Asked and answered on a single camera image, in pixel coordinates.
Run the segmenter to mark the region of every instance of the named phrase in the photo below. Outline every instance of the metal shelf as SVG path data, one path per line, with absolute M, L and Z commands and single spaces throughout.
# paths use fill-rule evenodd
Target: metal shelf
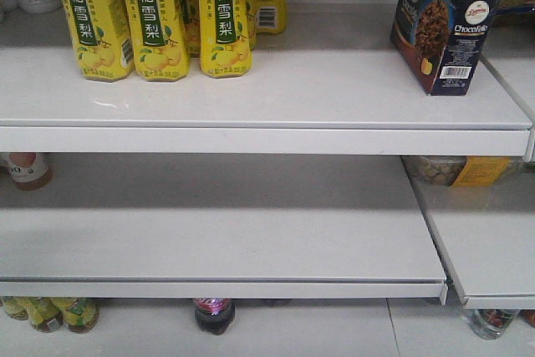
M 493 28 L 483 56 L 487 67 L 535 122 L 535 29 L 531 26 Z M 535 130 L 532 129 L 527 157 L 535 161 Z
M 54 155 L 0 201 L 0 294 L 440 297 L 400 158 Z
M 389 300 L 389 307 L 401 357 L 428 357 L 430 350 L 434 357 L 533 354 L 535 329 L 524 319 L 515 319 L 498 340 L 481 339 L 470 328 L 471 310 L 464 309 L 455 294 L 448 296 L 446 306 L 396 299 Z
M 480 188 L 414 184 L 465 308 L 535 309 L 535 175 Z
M 484 65 L 467 96 L 425 95 L 389 42 L 394 9 L 292 5 L 246 76 L 211 79 L 193 59 L 173 84 L 83 79 L 62 11 L 10 13 L 0 149 L 523 156 L 532 121 Z

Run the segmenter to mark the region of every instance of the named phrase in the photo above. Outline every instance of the bottle bottom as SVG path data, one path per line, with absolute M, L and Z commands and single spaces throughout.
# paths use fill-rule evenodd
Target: bottle bottom
M 497 325 L 490 324 L 482 315 L 482 312 L 487 311 L 489 319 L 495 319 Z M 518 312 L 511 314 L 508 310 L 479 310 L 475 309 L 470 318 L 470 327 L 475 334 L 485 340 L 498 339 L 503 335 L 509 324 L 514 320 Z
M 15 314 L 8 314 L 8 317 L 16 319 L 17 321 L 25 321 L 28 319 L 28 313 L 26 311 L 21 311 Z
M 206 314 L 198 309 L 195 310 L 195 319 L 199 328 L 216 335 L 225 333 L 228 325 L 234 320 L 235 315 L 236 307 L 234 307 L 234 303 L 218 315 Z
M 93 318 L 85 325 L 71 325 L 67 324 L 67 328 L 75 334 L 87 334 L 97 324 L 99 319 L 99 310 L 94 313 Z
M 13 181 L 15 183 L 15 186 L 19 190 L 23 191 L 31 191 L 31 190 L 37 190 L 38 188 L 41 188 L 43 186 L 46 186 L 51 180 L 53 176 L 52 172 L 52 166 L 50 166 L 47 170 L 47 172 L 39 177 L 37 180 L 30 181 L 28 183 L 19 183 L 18 181 Z
M 49 334 L 50 332 L 54 332 L 54 330 L 58 330 L 61 328 L 61 325 L 64 324 L 64 317 L 62 314 L 57 314 L 55 317 L 51 319 L 47 319 L 46 321 L 43 321 L 41 324 L 32 324 L 33 328 L 35 330 L 38 330 L 39 332 L 43 332 L 45 334 Z

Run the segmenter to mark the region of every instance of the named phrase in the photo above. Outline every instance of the food container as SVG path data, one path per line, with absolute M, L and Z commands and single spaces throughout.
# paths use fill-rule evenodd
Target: food container
M 402 156 L 418 180 L 441 186 L 490 186 L 522 171 L 522 158 L 493 156 Z

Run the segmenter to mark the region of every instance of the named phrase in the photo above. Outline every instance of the bottle label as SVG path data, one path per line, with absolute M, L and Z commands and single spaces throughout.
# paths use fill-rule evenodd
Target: bottle label
M 467 162 L 452 186 L 490 186 L 509 166 L 504 156 L 468 156 Z
M 48 163 L 39 152 L 3 152 L 0 154 L 8 164 L 9 174 L 17 183 L 35 181 L 48 171 Z
M 140 26 L 145 46 L 164 46 L 164 31 L 161 27 L 158 0 L 137 0 L 140 11 Z
M 91 22 L 91 15 L 89 12 L 87 0 L 69 1 L 80 44 L 96 46 L 98 44 L 97 33 L 95 32 L 93 23 Z
M 503 329 L 512 321 L 518 312 L 515 309 L 483 309 L 481 316 L 496 329 Z
M 96 303 L 91 298 L 51 298 L 69 325 L 83 326 L 94 320 L 98 313 Z
M 232 300 L 230 298 L 194 298 L 195 306 L 205 313 L 217 315 L 228 308 Z

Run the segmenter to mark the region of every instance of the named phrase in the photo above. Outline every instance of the dark soda bottle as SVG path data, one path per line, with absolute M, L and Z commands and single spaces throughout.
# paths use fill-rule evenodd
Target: dark soda bottle
M 212 334 L 223 334 L 236 313 L 231 298 L 194 298 L 193 305 L 199 328 Z

